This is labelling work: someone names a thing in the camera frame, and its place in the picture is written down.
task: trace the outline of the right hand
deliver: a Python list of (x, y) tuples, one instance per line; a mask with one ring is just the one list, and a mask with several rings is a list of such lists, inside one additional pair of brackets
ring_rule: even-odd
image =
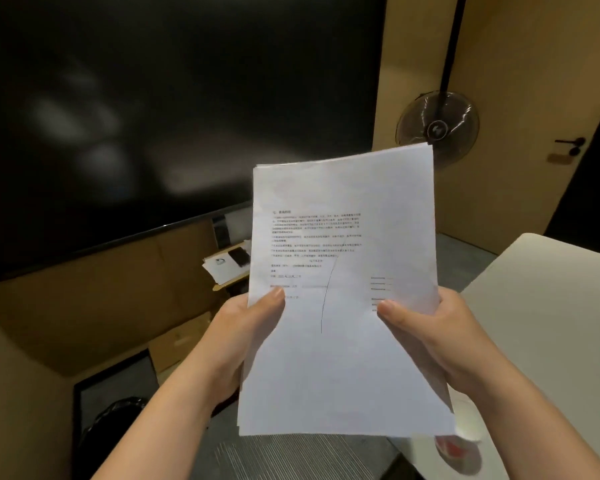
[(380, 302), (377, 313), (419, 339), (446, 371), (451, 387), (473, 399), (508, 361), (458, 293), (442, 287), (438, 292), (441, 301), (433, 316), (408, 310), (393, 300)]

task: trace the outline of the small table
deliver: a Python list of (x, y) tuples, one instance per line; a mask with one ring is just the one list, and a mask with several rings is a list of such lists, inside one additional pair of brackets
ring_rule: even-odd
[[(600, 455), (600, 254), (524, 234), (462, 293), (485, 330)], [(426, 480), (506, 479), (487, 436), (462, 474), (432, 438), (393, 440)]]

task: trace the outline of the wooden door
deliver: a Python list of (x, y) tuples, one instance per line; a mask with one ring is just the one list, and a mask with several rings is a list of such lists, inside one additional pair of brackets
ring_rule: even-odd
[(480, 134), (436, 172), (438, 231), (496, 253), (544, 233), (582, 157), (550, 163), (570, 149), (554, 140), (600, 122), (600, 0), (468, 0), (450, 90)]

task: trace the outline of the paper on table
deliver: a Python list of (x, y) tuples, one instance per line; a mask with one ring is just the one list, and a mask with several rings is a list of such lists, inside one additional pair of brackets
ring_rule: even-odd
[[(250, 241), (243, 242), (240, 247), (247, 251), (248, 254), (251, 254)], [(238, 266), (238, 263), (229, 256), (229, 253), (222, 253), (205, 258), (202, 267), (211, 274), (216, 283), (224, 285), (226, 282), (246, 273), (249, 270), (250, 264), (240, 267)]]
[(454, 434), (440, 368), (375, 311), (439, 302), (432, 160), (424, 144), (254, 170), (249, 303), (280, 285), (287, 305), (245, 361), (241, 435)]

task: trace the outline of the door handle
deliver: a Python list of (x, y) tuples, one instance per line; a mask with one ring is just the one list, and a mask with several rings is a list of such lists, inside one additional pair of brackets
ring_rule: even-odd
[(557, 139), (557, 140), (555, 140), (555, 142), (556, 143), (572, 144), (573, 148), (569, 150), (569, 154), (572, 157), (577, 157), (580, 154), (580, 152), (582, 151), (580, 149), (580, 147), (587, 142), (587, 139), (581, 136), (581, 137), (576, 138), (574, 140), (570, 140), (570, 139)]

